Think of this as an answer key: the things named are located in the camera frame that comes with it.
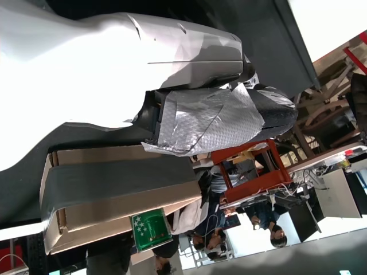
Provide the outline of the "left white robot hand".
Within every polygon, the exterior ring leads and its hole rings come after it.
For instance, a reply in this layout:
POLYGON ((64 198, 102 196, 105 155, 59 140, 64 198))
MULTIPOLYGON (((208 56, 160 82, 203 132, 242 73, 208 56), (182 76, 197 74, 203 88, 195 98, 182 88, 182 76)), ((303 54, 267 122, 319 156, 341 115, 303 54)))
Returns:
POLYGON ((1 170, 65 123, 132 124, 146 92, 168 90, 147 152, 192 156, 266 139, 294 123, 294 103, 256 77, 234 34, 134 13, 74 21, 26 1, 1 2, 1 170))

